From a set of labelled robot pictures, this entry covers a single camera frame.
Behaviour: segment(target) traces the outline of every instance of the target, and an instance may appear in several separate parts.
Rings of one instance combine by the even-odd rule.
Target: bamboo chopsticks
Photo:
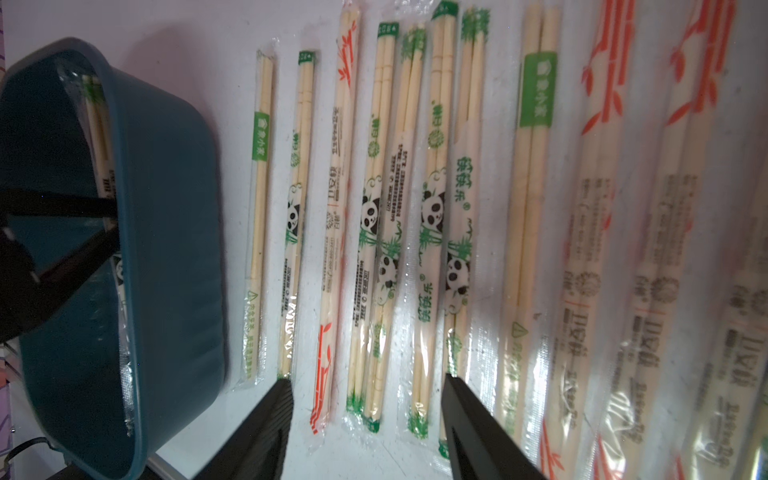
[[[584,73],[588,115],[571,215],[563,313],[558,316],[562,323],[554,343],[552,385],[541,434],[541,469],[549,478],[574,475],[577,459],[611,223],[633,19],[632,0],[604,0],[598,38]]]
[[[355,5],[347,5],[341,14],[337,40],[339,55],[336,66],[339,77],[336,81],[336,100],[332,116],[333,141],[323,251],[323,293],[320,300],[315,397],[310,416],[310,427],[315,435],[324,428],[328,420],[329,387],[333,384],[333,360],[336,358],[336,321],[339,319],[347,179],[352,156],[359,19],[360,10]]]
[[[462,66],[456,105],[453,197],[449,199],[450,226],[445,271],[445,332],[443,371],[463,377],[466,372],[468,305],[477,228],[480,127],[485,82],[485,41],[490,11],[471,7],[462,17]],[[441,422],[439,451],[448,458],[445,426]]]
[[[352,342],[349,347],[349,375],[347,377],[346,408],[362,414],[363,376],[366,367],[368,329],[370,323],[373,281],[376,276],[376,246],[379,244],[379,225],[382,198],[384,158],[389,134],[389,111],[392,99],[392,73],[395,66],[395,45],[400,26],[397,22],[379,24],[376,45],[376,68],[373,80],[373,99],[368,139],[366,180],[362,189],[360,237],[357,247],[355,278],[355,306]]]
[[[261,331],[261,301],[266,235],[267,173],[270,157],[270,118],[272,116],[273,60],[259,52],[260,92],[253,115],[253,151],[255,162],[255,199],[253,203],[253,239],[250,245],[250,270],[246,278],[243,373],[251,380],[258,370]]]
[[[453,58],[458,4],[443,0],[432,16],[432,73],[429,87],[431,130],[427,143],[427,178],[422,193],[419,232],[419,309],[415,325],[413,387],[409,430],[421,439],[428,435],[429,396],[435,371],[435,328],[438,319],[448,138],[453,96]]]
[[[283,258],[283,288],[281,302],[282,328],[280,329],[280,362],[278,378],[289,379],[293,364],[294,332],[296,328],[299,295],[301,250],[306,215],[306,185],[310,172],[310,145],[312,142],[312,108],[315,78],[315,52],[299,52],[299,84],[294,112],[293,142],[291,145],[291,185],[288,190],[288,222],[286,247]]]
[[[560,9],[528,6],[523,24],[518,129],[510,196],[505,302],[504,351],[499,358],[496,415],[520,444],[521,412],[530,351],[528,331],[544,196],[549,127],[552,122]]]
[[[611,393],[611,407],[604,421],[602,440],[620,442],[623,458],[617,469],[624,479],[637,478],[644,450],[647,419],[659,387],[660,365],[669,337],[669,323],[674,320],[677,291],[683,274],[685,253],[690,242],[701,174],[707,158],[707,139],[714,120],[717,90],[723,74],[728,39],[736,0],[700,0],[695,4],[686,28],[681,52],[692,58],[701,55],[701,66],[693,79],[676,72],[670,117],[662,139],[663,155],[657,167],[655,197],[651,203],[649,238],[636,275],[631,320],[627,326],[639,335],[626,333],[628,346],[622,351]],[[688,86],[695,86],[694,91]]]
[[[398,265],[402,236],[408,216],[413,140],[419,93],[422,84],[423,55],[426,30],[423,24],[412,28],[402,46],[402,70],[395,122],[395,143],[389,155],[386,206],[383,212],[382,236],[377,248],[378,270],[372,294],[370,347],[366,362],[366,383],[363,391],[363,415],[372,432],[379,431],[391,343],[392,317],[398,284]]]

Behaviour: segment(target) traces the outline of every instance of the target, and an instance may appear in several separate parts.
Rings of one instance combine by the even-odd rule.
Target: chopstick package
[[[731,478],[748,440],[768,362],[768,162],[746,220],[746,242],[704,370],[678,480]]]
[[[353,331],[349,346],[349,371],[346,384],[347,412],[362,417],[366,401],[366,364],[368,361],[369,328],[377,276],[376,248],[383,224],[382,209],[386,152],[388,148],[389,116],[392,108],[392,88],[397,47],[400,45],[400,21],[381,22],[376,36],[376,65],[369,118],[369,138],[366,172],[362,188],[360,234],[355,268]]]
[[[764,379],[757,406],[752,414],[752,432],[741,452],[738,480],[763,480],[768,475],[768,382]]]
[[[85,140],[91,149],[91,164],[94,171],[97,194],[101,198],[114,199],[116,195],[115,166],[110,117],[101,82],[92,72],[85,71],[81,66],[69,61],[57,59],[55,65],[61,85],[72,102]],[[72,219],[72,221],[90,223],[98,222],[99,220],[77,218]],[[112,218],[104,218],[102,222],[106,230],[117,226],[116,220]],[[118,355],[124,421],[128,435],[132,436],[135,417],[134,366],[128,344],[127,306],[122,262],[122,255],[119,251],[114,253],[109,260],[114,285],[118,294]]]
[[[491,24],[488,8],[469,6],[462,15],[461,60],[455,106],[453,147],[447,171],[446,203],[449,227],[445,232],[442,374],[466,378],[469,360],[473,267],[478,254],[481,130],[485,90],[485,49]],[[445,426],[441,425],[439,452],[448,458]]]
[[[328,177],[326,235],[323,248],[323,278],[317,336],[315,391],[310,431],[320,434],[329,421],[333,370],[336,360],[336,330],[340,320],[342,255],[346,234],[346,202],[359,62],[361,11],[356,2],[345,1],[336,40],[336,96],[331,114],[333,134]]]
[[[532,2],[522,23],[518,118],[507,224],[496,418],[520,445],[534,345],[534,284],[554,110],[561,8]]]
[[[282,301],[280,302],[280,342],[277,376],[290,379],[295,355],[298,318],[299,274],[306,216],[307,181],[310,172],[312,116],[314,106],[317,52],[301,50],[297,62],[296,108],[291,134],[290,186],[283,256]]]
[[[422,3],[400,4],[396,9],[398,21],[394,25],[402,38],[398,51],[393,48],[396,36],[389,23],[379,26],[377,42],[372,112],[378,114],[371,115],[347,383],[347,409],[374,433],[379,431],[382,416],[395,305],[403,275],[401,253],[410,211],[415,126],[427,45]]]
[[[616,194],[635,8],[632,0],[603,0],[584,70],[586,119],[539,440],[540,467],[552,479],[576,475],[595,336],[602,324],[596,316]]]
[[[447,226],[446,186],[451,138],[451,106],[457,33],[458,4],[440,2],[432,13],[431,59],[429,62],[429,122],[426,137],[426,168],[422,185],[417,311],[413,322],[411,398],[403,398],[408,430],[417,439],[429,434],[429,405],[435,375],[436,327],[441,298],[442,247]]]
[[[270,132],[275,55],[259,50],[256,58],[256,98],[253,107],[253,141],[249,159],[250,202],[246,248],[245,295],[243,296],[243,366],[240,385],[263,378],[265,339],[262,326],[266,206],[271,157]]]
[[[674,82],[621,350],[601,425],[602,470],[639,478],[697,211],[736,0],[696,0],[673,56]]]
[[[377,246],[376,281],[370,320],[363,417],[371,432],[379,431],[389,351],[392,344],[395,298],[402,275],[401,252],[409,212],[415,122],[419,108],[427,34],[423,22],[403,32],[401,71],[386,168],[386,202],[382,208],[382,236]]]

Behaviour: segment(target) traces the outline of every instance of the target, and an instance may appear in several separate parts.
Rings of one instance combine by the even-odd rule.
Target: panda illustration
[[[448,272],[445,275],[445,289],[453,295],[464,296],[469,291],[469,262],[448,253]]]
[[[440,195],[434,195],[430,191],[424,192],[424,200],[422,202],[422,226],[424,228],[442,233],[444,202],[445,192]]]
[[[379,259],[379,282],[384,282],[386,289],[391,290],[397,283],[398,261],[389,255],[382,255]]]
[[[299,210],[301,205],[288,202],[288,231],[294,238],[299,236]]]
[[[362,216],[360,226],[367,232],[377,235],[379,232],[379,199],[370,200],[367,195],[362,197]]]

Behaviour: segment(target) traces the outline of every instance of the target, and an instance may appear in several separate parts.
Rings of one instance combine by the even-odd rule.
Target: white surface
[[[376,436],[365,435],[365,444],[350,436],[341,420],[343,392],[346,388],[346,361],[349,350],[349,318],[353,271],[350,256],[355,255],[356,228],[362,186],[362,166],[365,152],[366,126],[359,122],[355,132],[357,153],[351,174],[349,202],[350,232],[347,236],[343,317],[339,334],[339,356],[333,385],[335,409],[333,424],[326,430],[323,446],[312,452],[319,442],[310,438],[309,416],[312,408],[314,367],[319,308],[319,279],[322,273],[323,231],[327,167],[330,157],[329,109],[333,103],[333,78],[336,65],[336,31],[339,0],[133,0],[132,2],[99,2],[97,0],[15,0],[4,6],[5,47],[8,64],[52,41],[76,36],[101,50],[116,68],[157,85],[194,105],[206,118],[217,136],[220,148],[220,181],[223,198],[223,231],[227,282],[227,319],[230,326],[230,348],[233,378],[237,380],[240,358],[240,329],[242,328],[241,292],[246,249],[247,199],[250,180],[249,158],[253,123],[253,87],[256,74],[256,50],[279,38],[276,46],[278,73],[273,136],[273,172],[270,184],[269,243],[266,262],[266,305],[264,309],[267,334],[266,380],[255,389],[225,392],[198,419],[169,441],[159,453],[187,477],[194,476],[215,453],[245,415],[256,405],[271,386],[277,364],[276,338],[280,313],[280,281],[282,276],[283,229],[285,199],[288,187],[288,158],[293,105],[296,92],[296,60],[301,48],[319,49],[316,81],[316,110],[308,194],[306,246],[301,271],[300,306],[297,325],[297,346],[294,395],[296,408],[290,433],[284,478],[434,478],[439,474],[430,465],[435,456],[437,408],[432,410],[432,436],[428,448],[410,441],[401,434],[402,417],[398,414],[399,384],[409,378],[406,346],[407,325],[415,309],[413,282],[405,279],[400,294],[399,312],[387,379],[382,431]],[[371,4],[391,5],[393,0],[371,0]],[[495,384],[498,314],[504,256],[506,205],[511,173],[512,126],[516,111],[518,49],[520,44],[523,0],[479,0],[492,5],[492,26],[487,47],[486,89],[484,100],[481,211],[479,220],[479,257],[477,259],[477,295],[474,307],[472,364],[470,385],[491,405]],[[680,2],[672,2],[684,12]],[[553,305],[559,294],[562,275],[562,242],[567,229],[571,192],[578,151],[578,132],[582,125],[581,68],[586,63],[594,32],[594,8],[587,0],[566,0],[561,61],[553,127],[545,220],[542,227],[541,255],[544,262],[538,278],[538,308],[545,325],[551,320]],[[627,112],[624,158],[617,184],[615,232],[611,244],[614,269],[607,281],[605,302],[601,312],[615,315],[625,298],[630,269],[626,267],[627,252],[640,236],[632,204],[634,194],[642,191],[643,175],[649,167],[633,168],[634,162],[645,165],[654,157],[657,124],[650,119],[660,108],[659,91],[664,90],[660,78],[666,72],[668,49],[674,43],[664,35],[669,33],[675,18],[664,8],[668,0],[638,2],[639,41],[637,58],[632,69],[632,85],[625,104]],[[715,275],[721,267],[720,252],[725,242],[731,217],[738,213],[740,190],[748,177],[749,163],[758,133],[764,131],[760,122],[766,91],[768,32],[761,25],[768,4],[764,0],[742,0],[728,67],[720,97],[717,131],[713,136],[708,159],[707,179],[702,196],[703,212],[697,218],[694,242],[688,255],[687,279],[681,290],[680,321],[675,324],[667,363],[669,378],[664,385],[673,385],[664,405],[657,406],[658,422],[684,420],[681,399],[695,388],[694,374],[700,366],[701,345],[706,328],[700,319],[711,310],[702,298],[717,284]],[[357,117],[366,118],[370,109],[372,66],[375,51],[375,25],[382,20],[375,8],[364,13],[362,55],[359,70]],[[427,92],[428,75],[422,91]],[[422,95],[417,129],[414,194],[419,198],[425,153],[425,108],[427,94]],[[418,211],[412,209],[412,220]],[[406,238],[412,246],[405,253],[407,273],[412,272],[417,237],[409,227]],[[614,355],[617,325],[605,322],[604,336],[595,355],[596,367],[591,397],[599,402],[604,397],[606,372]],[[408,355],[402,361],[402,353]],[[482,359],[490,359],[482,364]],[[584,429],[587,438],[594,432]],[[662,452],[668,442],[662,439]],[[660,462],[648,462],[659,465]]]

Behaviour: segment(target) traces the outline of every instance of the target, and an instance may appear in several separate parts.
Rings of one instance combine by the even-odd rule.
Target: teal plastic bin
[[[0,187],[96,197],[91,159],[55,59],[97,75],[109,107],[133,364],[124,417],[118,299],[102,266],[21,338],[29,399],[46,434],[93,478],[137,478],[147,457],[216,398],[224,379],[216,148],[187,102],[112,68],[66,38],[24,58],[0,86]],[[14,217],[38,270],[101,219]]]

